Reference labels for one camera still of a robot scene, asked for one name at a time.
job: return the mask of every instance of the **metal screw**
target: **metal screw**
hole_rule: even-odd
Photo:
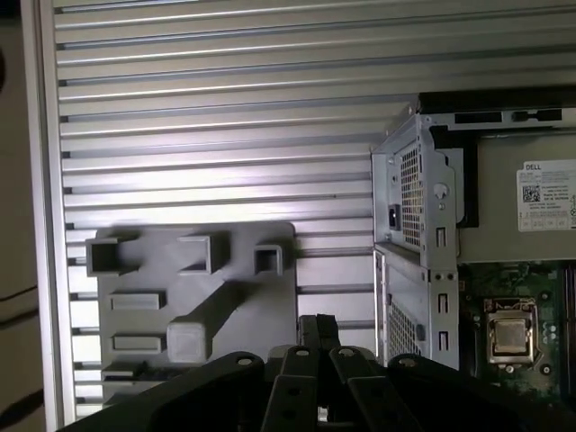
[[[351,357],[354,355],[354,351],[352,351],[350,348],[341,349],[340,351],[338,351],[338,353],[344,357]]]
[[[412,358],[402,358],[400,364],[404,367],[414,367],[416,365],[416,360]]]

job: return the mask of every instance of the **rectangular slot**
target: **rectangular slot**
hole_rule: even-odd
[[[256,272],[275,272],[278,268],[275,250],[258,250],[256,252]]]
[[[439,331],[438,332],[438,350],[448,351],[450,346],[448,345],[448,332]]]
[[[448,294],[438,295],[438,313],[448,313]]]
[[[259,273],[275,273],[281,275],[284,272],[283,251],[277,245],[259,245],[254,251],[254,271]]]
[[[444,227],[436,228],[436,247],[446,247],[446,228]]]
[[[135,236],[90,238],[86,241],[86,272],[88,276],[120,276],[137,270],[129,254],[122,253],[125,242]]]

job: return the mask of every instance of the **wall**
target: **wall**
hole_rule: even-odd
[[[0,47],[7,67],[0,94],[0,297],[36,283],[32,185],[26,121],[22,29],[0,22]],[[36,292],[0,303],[5,320],[38,303]],[[42,386],[38,319],[0,330],[0,410]],[[44,430],[43,409],[11,432]]]

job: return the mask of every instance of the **slatted metal panel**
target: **slatted metal panel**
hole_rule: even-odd
[[[292,221],[301,311],[336,313],[368,343],[371,146],[416,92],[573,82],[571,3],[53,0],[62,368],[97,370],[82,243],[118,224]],[[98,398],[67,398],[67,421]]]

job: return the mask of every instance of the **power supply fan grille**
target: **power supply fan grille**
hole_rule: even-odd
[[[424,211],[420,164],[420,146],[413,146],[401,154],[402,234],[408,245],[417,248],[420,247],[420,224]]]

